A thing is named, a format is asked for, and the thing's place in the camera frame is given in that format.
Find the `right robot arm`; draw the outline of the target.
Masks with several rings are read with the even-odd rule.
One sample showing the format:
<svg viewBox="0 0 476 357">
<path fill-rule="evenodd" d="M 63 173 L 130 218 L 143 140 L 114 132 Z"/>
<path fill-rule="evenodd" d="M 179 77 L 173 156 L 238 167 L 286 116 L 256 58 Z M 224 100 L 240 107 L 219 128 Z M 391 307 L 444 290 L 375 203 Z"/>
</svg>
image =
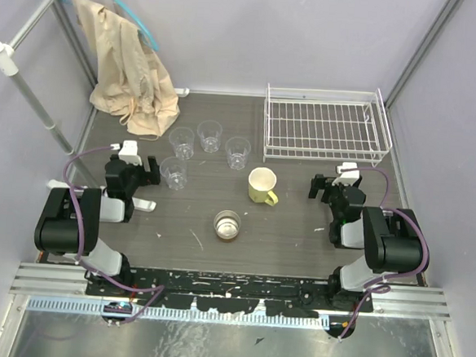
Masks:
<svg viewBox="0 0 476 357">
<path fill-rule="evenodd" d="M 356 305 L 364 285 L 377 276 L 408 273 L 428 263 L 414 227 L 411 210 L 399 209 L 386 215 L 380 207 L 366 206 L 367 196 L 359 188 L 360 179 L 343 182 L 322 174 L 311 179 L 308 196 L 330 209 L 328 240 L 338 249 L 363 250 L 363 257 L 337 267 L 327 280 L 326 301 L 335 311 Z"/>
</svg>

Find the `clear plastic cup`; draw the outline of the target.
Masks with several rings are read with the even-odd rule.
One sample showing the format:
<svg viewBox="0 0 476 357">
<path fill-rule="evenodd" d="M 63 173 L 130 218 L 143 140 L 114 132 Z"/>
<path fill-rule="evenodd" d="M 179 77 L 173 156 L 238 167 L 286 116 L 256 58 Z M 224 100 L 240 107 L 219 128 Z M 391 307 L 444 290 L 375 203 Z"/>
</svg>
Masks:
<svg viewBox="0 0 476 357">
<path fill-rule="evenodd" d="M 233 170 L 241 170 L 246 166 L 251 150 L 250 142 L 242 137 L 232 137 L 225 145 L 227 164 Z"/>
<path fill-rule="evenodd" d="M 178 159 L 189 160 L 194 154 L 194 132 L 187 127 L 174 128 L 169 135 L 170 144 Z"/>
<path fill-rule="evenodd" d="M 218 121 L 206 120 L 197 126 L 197 134 L 204 152 L 214 153 L 220 149 L 223 128 Z"/>
<path fill-rule="evenodd" d="M 177 157 L 170 156 L 160 163 L 160 174 L 168 188 L 178 191 L 187 184 L 187 163 Z"/>
</svg>

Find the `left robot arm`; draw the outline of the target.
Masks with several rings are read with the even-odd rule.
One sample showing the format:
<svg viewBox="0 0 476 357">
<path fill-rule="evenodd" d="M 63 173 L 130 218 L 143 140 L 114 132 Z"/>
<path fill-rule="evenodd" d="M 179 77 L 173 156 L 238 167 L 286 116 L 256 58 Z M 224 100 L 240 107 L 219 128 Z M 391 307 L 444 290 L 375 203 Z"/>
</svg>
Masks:
<svg viewBox="0 0 476 357">
<path fill-rule="evenodd" d="M 152 212 L 155 203 L 138 200 L 141 187 L 160 184 L 154 156 L 148 168 L 113 154 L 105 165 L 106 187 L 53 187 L 35 228 L 33 240 L 43 253 L 64 256 L 85 269 L 89 292 L 123 298 L 138 294 L 130 261 L 99 238 L 100 223 L 128 223 L 134 211 Z"/>
</svg>

